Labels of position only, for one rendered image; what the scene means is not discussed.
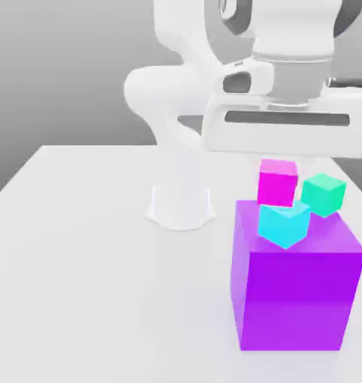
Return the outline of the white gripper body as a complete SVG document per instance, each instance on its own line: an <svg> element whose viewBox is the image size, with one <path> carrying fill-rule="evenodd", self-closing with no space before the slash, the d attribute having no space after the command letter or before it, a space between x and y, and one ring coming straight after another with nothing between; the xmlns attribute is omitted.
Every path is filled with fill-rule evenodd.
<svg viewBox="0 0 362 383"><path fill-rule="evenodd" d="M211 151L359 159L362 88L323 88L307 105L216 94L203 115L202 141Z"/></svg>

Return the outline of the large purple box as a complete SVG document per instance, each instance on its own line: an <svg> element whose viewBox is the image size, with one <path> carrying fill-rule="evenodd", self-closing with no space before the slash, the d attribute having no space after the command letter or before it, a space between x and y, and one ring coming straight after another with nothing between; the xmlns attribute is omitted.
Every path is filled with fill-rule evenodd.
<svg viewBox="0 0 362 383"><path fill-rule="evenodd" d="M242 351L340 350L362 272L341 215L313 215L289 249L257 234L259 206L236 202L230 296Z"/></svg>

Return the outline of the small magenta cube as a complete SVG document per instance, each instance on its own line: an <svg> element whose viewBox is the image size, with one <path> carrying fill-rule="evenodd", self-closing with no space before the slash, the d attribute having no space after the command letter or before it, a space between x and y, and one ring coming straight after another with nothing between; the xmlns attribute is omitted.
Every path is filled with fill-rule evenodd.
<svg viewBox="0 0 362 383"><path fill-rule="evenodd" d="M257 203L292 207L297 184L296 163L280 159L263 159L260 164Z"/></svg>

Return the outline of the small green cube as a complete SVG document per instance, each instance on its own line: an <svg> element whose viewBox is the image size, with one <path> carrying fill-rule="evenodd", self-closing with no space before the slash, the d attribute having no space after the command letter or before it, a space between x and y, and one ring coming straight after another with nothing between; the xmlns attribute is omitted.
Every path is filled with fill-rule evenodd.
<svg viewBox="0 0 362 383"><path fill-rule="evenodd" d="M343 205L346 182L327 174L317 174L303 182L301 202L310 206L312 213L327 218Z"/></svg>

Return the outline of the small cyan cube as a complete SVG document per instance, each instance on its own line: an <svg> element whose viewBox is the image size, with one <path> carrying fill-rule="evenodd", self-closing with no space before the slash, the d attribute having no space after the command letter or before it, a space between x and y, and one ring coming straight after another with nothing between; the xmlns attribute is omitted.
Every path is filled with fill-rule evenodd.
<svg viewBox="0 0 362 383"><path fill-rule="evenodd" d="M283 249L307 236L311 208L299 200L292 207L260 205L257 233Z"/></svg>

